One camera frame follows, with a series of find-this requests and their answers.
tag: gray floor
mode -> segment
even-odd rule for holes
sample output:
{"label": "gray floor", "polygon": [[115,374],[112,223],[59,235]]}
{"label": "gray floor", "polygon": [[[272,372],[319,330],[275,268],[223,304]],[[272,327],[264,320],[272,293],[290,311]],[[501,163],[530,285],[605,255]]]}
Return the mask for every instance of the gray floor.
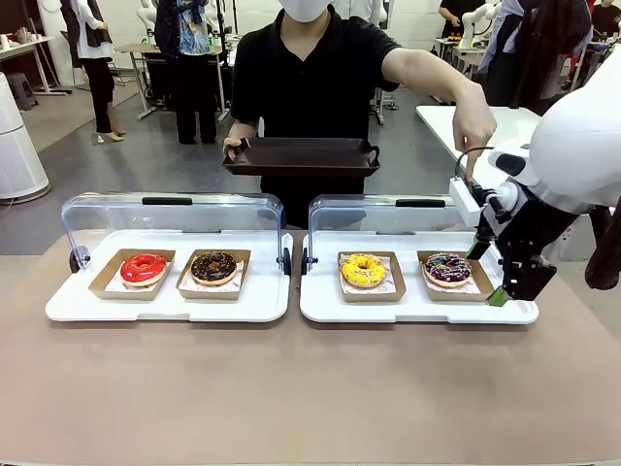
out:
{"label": "gray floor", "polygon": [[[379,126],[370,116],[370,140],[381,148],[382,168],[366,184],[373,194],[441,194],[447,192],[453,164],[450,155],[415,114],[429,98],[397,92],[401,109],[385,111]],[[137,121],[141,103],[133,97],[116,108],[128,131],[120,144],[93,147],[89,123],[40,153],[52,191],[43,199],[0,208],[0,255],[42,254],[62,234],[60,209],[77,194],[96,191],[258,192],[258,179],[234,177],[220,163],[216,145],[181,146],[175,116],[158,112]],[[228,132],[230,120],[219,134]]]}

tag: chocolate donut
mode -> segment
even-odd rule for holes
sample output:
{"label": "chocolate donut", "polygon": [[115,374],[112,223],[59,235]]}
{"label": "chocolate donut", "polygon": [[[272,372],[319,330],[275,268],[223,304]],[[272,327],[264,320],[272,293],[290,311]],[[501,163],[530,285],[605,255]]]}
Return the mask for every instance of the chocolate donut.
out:
{"label": "chocolate donut", "polygon": [[473,273],[466,259],[449,252],[430,255],[425,270],[432,278],[447,283],[463,282]]}
{"label": "chocolate donut", "polygon": [[192,278],[201,284],[228,282],[237,270],[237,263],[226,252],[208,252],[199,255],[190,268]]}

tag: red frosted donut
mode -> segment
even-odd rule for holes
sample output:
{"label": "red frosted donut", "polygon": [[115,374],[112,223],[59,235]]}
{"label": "red frosted donut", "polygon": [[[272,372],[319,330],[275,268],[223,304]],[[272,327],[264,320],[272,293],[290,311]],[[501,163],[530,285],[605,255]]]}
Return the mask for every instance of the red frosted donut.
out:
{"label": "red frosted donut", "polygon": [[140,254],[130,257],[120,268],[125,282],[134,286],[147,286],[157,282],[166,269],[166,259],[157,254]]}

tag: blue patterned shirt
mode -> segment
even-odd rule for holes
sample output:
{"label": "blue patterned shirt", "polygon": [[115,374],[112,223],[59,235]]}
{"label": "blue patterned shirt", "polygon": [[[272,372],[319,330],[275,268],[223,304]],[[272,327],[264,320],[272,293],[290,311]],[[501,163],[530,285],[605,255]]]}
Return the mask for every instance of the blue patterned shirt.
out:
{"label": "blue patterned shirt", "polygon": [[[191,3],[190,0],[177,0],[178,7]],[[179,53],[184,55],[205,55],[210,51],[210,35],[205,20],[205,7],[198,7],[202,22],[194,24],[192,10],[180,14]]]}

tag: black trousers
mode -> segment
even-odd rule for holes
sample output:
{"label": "black trousers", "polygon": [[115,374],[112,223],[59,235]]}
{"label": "black trousers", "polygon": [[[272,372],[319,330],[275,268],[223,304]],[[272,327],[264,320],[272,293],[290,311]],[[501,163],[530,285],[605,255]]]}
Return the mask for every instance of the black trousers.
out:
{"label": "black trousers", "polygon": [[88,75],[90,95],[95,108],[98,133],[112,133],[108,117],[108,104],[113,101],[114,78],[108,68],[109,58],[82,58],[81,62]]}
{"label": "black trousers", "polygon": [[182,143],[196,136],[196,111],[201,139],[215,139],[215,82],[208,55],[179,55],[175,79],[177,132]]}

